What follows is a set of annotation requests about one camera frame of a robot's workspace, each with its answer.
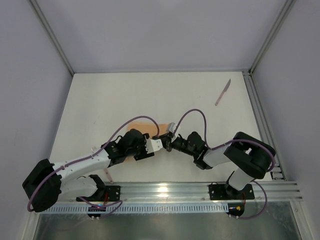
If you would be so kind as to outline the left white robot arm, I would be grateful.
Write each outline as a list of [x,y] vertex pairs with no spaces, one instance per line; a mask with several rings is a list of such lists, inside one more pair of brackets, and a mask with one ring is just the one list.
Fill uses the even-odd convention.
[[27,210],[40,213],[61,199],[97,198],[105,186],[92,172],[121,164],[127,157],[135,160],[153,157],[162,147],[157,136],[131,129],[119,140],[109,140],[88,156],[56,163],[40,160],[22,183],[29,199]]

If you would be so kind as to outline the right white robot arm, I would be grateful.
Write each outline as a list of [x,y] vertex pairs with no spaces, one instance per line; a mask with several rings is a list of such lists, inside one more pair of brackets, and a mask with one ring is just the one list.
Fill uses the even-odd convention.
[[232,162],[237,166],[223,185],[224,193],[232,200],[243,196],[243,189],[253,180],[263,179],[275,165],[276,150],[270,145],[244,133],[237,132],[232,140],[209,148],[197,132],[188,138],[174,138],[172,132],[161,135],[166,151],[176,150],[193,157],[193,163],[201,170]]

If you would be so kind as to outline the peach cloth napkin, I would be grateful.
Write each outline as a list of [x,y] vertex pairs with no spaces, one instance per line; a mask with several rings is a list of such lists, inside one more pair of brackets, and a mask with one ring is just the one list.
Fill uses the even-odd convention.
[[169,123],[160,123],[158,126],[156,126],[152,123],[134,121],[128,125],[127,131],[130,131],[131,129],[136,129],[140,131],[142,134],[149,134],[149,139],[157,140],[160,139],[161,135],[168,133],[168,125]]

